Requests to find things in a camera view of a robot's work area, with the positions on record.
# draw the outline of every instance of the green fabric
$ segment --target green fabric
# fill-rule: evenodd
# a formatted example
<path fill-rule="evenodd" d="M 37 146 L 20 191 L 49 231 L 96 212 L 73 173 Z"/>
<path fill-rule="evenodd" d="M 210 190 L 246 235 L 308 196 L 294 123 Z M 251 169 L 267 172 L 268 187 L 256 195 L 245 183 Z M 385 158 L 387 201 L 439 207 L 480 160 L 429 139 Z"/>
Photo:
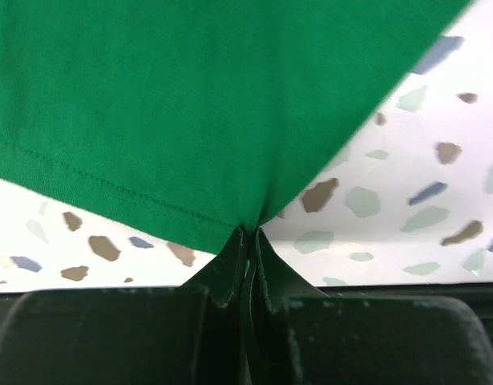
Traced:
<path fill-rule="evenodd" d="M 0 177 L 216 253 L 468 0 L 0 0 Z"/>

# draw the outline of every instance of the green cloth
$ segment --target green cloth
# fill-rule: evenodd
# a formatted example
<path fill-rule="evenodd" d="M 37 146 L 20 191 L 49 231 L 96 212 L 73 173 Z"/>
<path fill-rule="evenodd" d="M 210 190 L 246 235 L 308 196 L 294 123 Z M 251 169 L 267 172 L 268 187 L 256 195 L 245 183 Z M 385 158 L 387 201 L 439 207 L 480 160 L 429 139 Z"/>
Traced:
<path fill-rule="evenodd" d="M 216 253 L 468 0 L 0 0 L 0 178 Z"/>

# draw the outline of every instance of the stitching line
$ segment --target stitching line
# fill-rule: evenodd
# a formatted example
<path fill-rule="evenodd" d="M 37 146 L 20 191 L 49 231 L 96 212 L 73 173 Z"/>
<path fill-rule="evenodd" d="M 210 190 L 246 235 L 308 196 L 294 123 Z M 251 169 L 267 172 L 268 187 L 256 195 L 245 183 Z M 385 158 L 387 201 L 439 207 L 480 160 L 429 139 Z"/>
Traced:
<path fill-rule="evenodd" d="M 229 223 L 226 223 L 226 222 L 223 222 L 223 221 L 219 221 L 217 219 L 214 219 L 214 218 L 211 218 L 211 217 L 206 217 L 205 215 L 201 215 L 199 213 L 194 213 L 192 211 L 189 211 L 189 210 L 186 210 L 186 209 L 182 209 L 181 207 L 179 206 L 175 206 L 175 205 L 171 205 L 169 203 L 166 203 L 166 202 L 163 202 L 163 201 L 160 201 L 159 199 L 156 199 L 156 198 L 152 198 L 152 197 L 149 197 L 148 195 L 143 195 L 143 194 L 140 194 L 138 192 L 135 192 L 135 191 L 131 191 L 127 188 L 123 188 L 123 187 L 120 187 L 116 184 L 112 184 L 110 181 L 108 180 L 104 180 L 104 179 L 100 179 L 98 178 L 97 176 L 93 176 L 91 174 L 88 174 L 87 172 L 84 172 L 84 171 L 81 171 L 73 166 L 70 166 L 69 164 L 64 164 L 62 162 L 59 162 L 58 160 L 53 160 L 51 158 L 48 158 L 46 156 L 44 156 L 43 154 L 40 154 L 39 152 L 34 152 L 34 151 L 31 151 L 27 148 L 23 148 L 23 147 L 20 147 L 16 144 L 12 144 L 12 143 L 9 143 L 9 142 L 6 142 L 5 140 L 1 140 L 0 139 L 0 144 L 3 145 L 3 146 L 7 146 L 7 147 L 11 147 L 11 148 L 15 148 L 21 152 L 25 152 L 26 154 L 29 154 L 31 156 L 35 156 L 36 158 L 39 158 L 41 160 L 44 160 L 48 163 L 52 163 L 52 164 L 58 164 L 66 169 L 69 169 L 71 170 L 72 172 L 76 172 L 78 173 L 79 175 L 81 176 L 84 176 L 86 178 L 89 178 L 89 179 L 92 179 L 92 180 L 96 180 L 98 181 L 99 183 L 101 184 L 105 184 L 109 187 L 112 187 L 116 190 L 119 190 L 123 193 L 127 193 L 129 195 L 132 195 L 134 197 L 138 197 L 138 198 L 141 198 L 141 199 L 144 199 L 144 200 L 147 200 L 147 201 L 151 201 L 157 205 L 161 205 L 161 206 L 165 206 L 169 209 L 174 209 L 174 210 L 177 210 L 177 211 L 180 211 L 181 213 L 186 213 L 186 214 L 189 214 L 191 216 L 194 216 L 194 217 L 198 217 L 200 219 L 204 219 L 206 221 L 210 221 L 210 222 L 213 222 L 213 223 L 216 223 L 218 225 L 223 225 L 223 226 L 227 226 L 227 227 L 236 227 L 234 225 L 230 225 Z"/>

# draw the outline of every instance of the terrazzo tabletop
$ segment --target terrazzo tabletop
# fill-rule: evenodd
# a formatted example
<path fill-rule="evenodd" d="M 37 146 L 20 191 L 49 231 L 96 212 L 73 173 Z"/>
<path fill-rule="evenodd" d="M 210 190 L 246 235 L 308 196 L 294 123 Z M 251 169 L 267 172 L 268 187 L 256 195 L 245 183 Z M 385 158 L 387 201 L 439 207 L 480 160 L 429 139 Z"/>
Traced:
<path fill-rule="evenodd" d="M 315 286 L 493 282 L 493 0 L 265 231 Z M 0 292 L 178 286 L 212 258 L 0 180 Z"/>

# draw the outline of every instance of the brown speckle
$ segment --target brown speckle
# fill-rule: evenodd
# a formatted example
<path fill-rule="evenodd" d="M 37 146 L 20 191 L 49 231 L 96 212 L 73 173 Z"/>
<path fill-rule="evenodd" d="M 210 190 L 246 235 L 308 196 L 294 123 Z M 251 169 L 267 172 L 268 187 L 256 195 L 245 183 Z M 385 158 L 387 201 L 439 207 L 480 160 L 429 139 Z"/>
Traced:
<path fill-rule="evenodd" d="M 326 203 L 333 195 L 334 189 L 339 185 L 339 179 L 332 178 L 326 182 L 321 182 L 315 187 L 305 191 L 301 202 L 307 213 L 316 213 L 325 207 Z"/>
<path fill-rule="evenodd" d="M 435 150 L 441 164 L 454 163 L 462 153 L 462 148 L 454 143 L 437 143 Z"/>
<path fill-rule="evenodd" d="M 75 231 L 80 229 L 80 225 L 83 223 L 83 220 L 77 217 L 75 214 L 71 212 L 63 213 L 64 221 L 66 222 L 68 229 L 71 231 Z"/>
<path fill-rule="evenodd" d="M 467 104 L 474 104 L 478 101 L 478 96 L 472 92 L 463 92 L 462 94 L 457 94 L 456 96 Z"/>
<path fill-rule="evenodd" d="M 476 238 L 483 232 L 483 223 L 480 221 L 471 221 L 462 230 L 451 237 L 446 237 L 440 243 L 442 246 L 457 245 L 470 239 Z"/>
<path fill-rule="evenodd" d="M 381 112 L 377 112 L 376 116 L 374 117 L 374 122 L 378 126 L 383 126 L 385 123 L 387 123 L 387 118 Z"/>
<path fill-rule="evenodd" d="M 88 270 L 89 267 L 87 266 L 71 267 L 69 269 L 61 270 L 61 277 L 79 282 L 87 276 Z"/>
<path fill-rule="evenodd" d="M 191 267 L 196 259 L 194 250 L 188 249 L 185 246 L 169 242 L 168 248 L 185 266 Z"/>
<path fill-rule="evenodd" d="M 93 253 L 107 259 L 109 262 L 116 261 L 121 254 L 121 251 L 107 237 L 92 235 L 88 238 L 88 241 Z"/>

